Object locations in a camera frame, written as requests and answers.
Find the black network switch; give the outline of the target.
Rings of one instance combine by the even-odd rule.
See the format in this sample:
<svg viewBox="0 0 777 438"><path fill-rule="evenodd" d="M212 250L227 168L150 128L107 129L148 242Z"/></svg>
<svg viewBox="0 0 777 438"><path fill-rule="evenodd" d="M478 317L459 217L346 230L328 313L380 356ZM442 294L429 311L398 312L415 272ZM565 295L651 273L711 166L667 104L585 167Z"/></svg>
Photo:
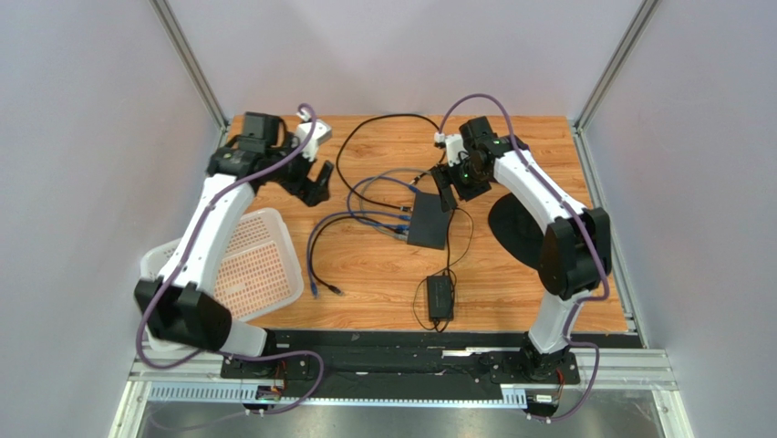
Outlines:
<svg viewBox="0 0 777 438"><path fill-rule="evenodd" d="M412 206L407 244L443 250L451 212L443 212L440 197L433 193L419 192Z"/></svg>

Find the black cable teal plug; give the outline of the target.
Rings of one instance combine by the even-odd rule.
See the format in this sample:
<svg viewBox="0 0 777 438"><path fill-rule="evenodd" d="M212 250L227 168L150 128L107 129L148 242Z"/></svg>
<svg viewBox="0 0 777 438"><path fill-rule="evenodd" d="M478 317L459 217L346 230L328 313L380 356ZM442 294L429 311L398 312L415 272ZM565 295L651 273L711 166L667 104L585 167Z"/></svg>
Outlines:
<svg viewBox="0 0 777 438"><path fill-rule="evenodd" d="M367 188L363 207L369 211L408 214L414 192L406 185L438 163L441 150L433 145L440 114L379 118L377 115L334 115L332 159L339 162L331 185L333 203L344 206L349 188L359 181L397 169L400 182L379 180Z"/></svg>

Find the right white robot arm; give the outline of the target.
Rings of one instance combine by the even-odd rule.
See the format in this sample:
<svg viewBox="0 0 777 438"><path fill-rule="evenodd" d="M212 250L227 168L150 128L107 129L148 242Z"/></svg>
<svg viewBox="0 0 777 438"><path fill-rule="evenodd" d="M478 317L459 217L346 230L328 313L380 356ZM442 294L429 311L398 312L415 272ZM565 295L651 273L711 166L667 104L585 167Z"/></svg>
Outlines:
<svg viewBox="0 0 777 438"><path fill-rule="evenodd" d="M456 134L437 131L433 141L446 156L431 171L443 211L498 183L510 193L492 210L512 207L529 222L534 242L524 261L537 272L544 296L518 364L526 379L542 381L555 374L570 350L571 329L583 304L607 284L612 270L609 215L570 196L524 141L513 132L497 134L485 117L467 120Z"/></svg>

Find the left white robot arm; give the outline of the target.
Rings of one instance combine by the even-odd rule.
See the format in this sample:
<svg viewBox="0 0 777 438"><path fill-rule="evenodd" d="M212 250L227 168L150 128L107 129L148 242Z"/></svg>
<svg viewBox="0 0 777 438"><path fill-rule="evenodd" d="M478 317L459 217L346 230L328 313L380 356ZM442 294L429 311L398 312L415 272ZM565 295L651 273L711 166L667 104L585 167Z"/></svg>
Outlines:
<svg viewBox="0 0 777 438"><path fill-rule="evenodd" d="M267 331L234 317L214 289L233 231L263 185L277 183L308 207L329 198L333 163L325 162L315 179L308 174L332 129L309 104L299 105L297 116L289 131L279 116L247 112L241 133L211 156L201 200L178 246L159 274L134 288L142 313L138 356L145 334L241 359L265 353Z"/></svg>

